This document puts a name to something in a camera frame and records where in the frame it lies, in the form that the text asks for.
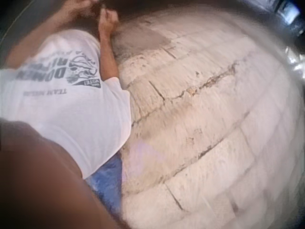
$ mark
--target pavement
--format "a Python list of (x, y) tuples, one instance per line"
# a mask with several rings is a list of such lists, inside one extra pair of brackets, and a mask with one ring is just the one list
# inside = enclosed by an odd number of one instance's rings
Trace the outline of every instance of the pavement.
[(274, 36), (194, 5), (125, 21), (113, 45), (131, 93), (121, 152), (131, 227), (282, 225), (304, 180), (304, 101)]

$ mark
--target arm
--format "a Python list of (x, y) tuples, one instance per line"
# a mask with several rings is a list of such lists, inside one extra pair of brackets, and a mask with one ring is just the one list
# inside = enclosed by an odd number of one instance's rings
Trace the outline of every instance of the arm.
[(28, 57), (34, 56), (47, 37), (58, 32), (81, 12), (91, 8), (93, 0), (67, 0), (63, 7), (17, 44), (6, 59), (6, 67), (17, 69)]
[(102, 8), (99, 32), (101, 40), (100, 74), (103, 81), (112, 77), (119, 78), (119, 69), (111, 47), (111, 35), (115, 31), (118, 23), (117, 12)]
[(28, 124), (0, 119), (0, 128), (0, 202), (6, 199), (4, 219), (13, 228), (129, 229), (107, 212), (65, 150)]

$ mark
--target person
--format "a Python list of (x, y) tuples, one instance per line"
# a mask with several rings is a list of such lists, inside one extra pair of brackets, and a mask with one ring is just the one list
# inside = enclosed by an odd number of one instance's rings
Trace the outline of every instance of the person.
[(118, 14), (101, 9), (100, 42), (62, 31), (96, 4), (66, 0), (13, 47), (0, 71), (0, 203), (14, 228), (128, 228), (84, 181), (131, 132), (130, 95), (111, 46)]

